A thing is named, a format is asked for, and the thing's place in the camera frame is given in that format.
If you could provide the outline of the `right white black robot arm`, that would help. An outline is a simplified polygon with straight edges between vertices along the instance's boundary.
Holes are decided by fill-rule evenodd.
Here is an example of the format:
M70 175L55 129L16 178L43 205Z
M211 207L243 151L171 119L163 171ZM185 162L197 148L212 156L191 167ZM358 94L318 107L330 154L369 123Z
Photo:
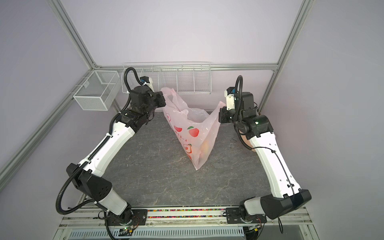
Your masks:
M273 220L295 211L312 199L309 190L303 189L289 170L276 141L269 119L259 115L253 95L230 87L225 92L226 107L219 112L219 122L231 123L241 143L255 151L267 174L271 193L260 198L249 198L229 217L251 223L266 216Z

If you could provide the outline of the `pink printed plastic bag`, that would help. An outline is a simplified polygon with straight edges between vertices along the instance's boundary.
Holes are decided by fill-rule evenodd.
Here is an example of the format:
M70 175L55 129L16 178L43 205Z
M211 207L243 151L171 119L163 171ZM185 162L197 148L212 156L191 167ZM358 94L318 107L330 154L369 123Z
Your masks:
M161 91L166 101L164 116L194 168L199 170L215 145L221 125L219 112L226 104L219 102L209 114L202 109L189 108L174 89L162 88Z

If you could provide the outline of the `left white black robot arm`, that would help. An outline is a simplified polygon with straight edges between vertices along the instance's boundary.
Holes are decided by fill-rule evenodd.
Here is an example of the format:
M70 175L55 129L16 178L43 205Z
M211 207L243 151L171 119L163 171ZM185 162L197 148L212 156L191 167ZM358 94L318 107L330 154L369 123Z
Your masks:
M129 94L129 106L116 114L109 126L109 131L97 147L78 164L67 167L69 178L61 187L56 199L56 211L68 215L86 204L93 203L114 216L118 224L127 225L133 219L131 205L113 189L112 183L103 175L115 155L143 126L150 122L157 108L165 107L162 92L154 92L149 86L135 87ZM76 189L89 197L77 206L65 210L62 207L64 193L73 184Z

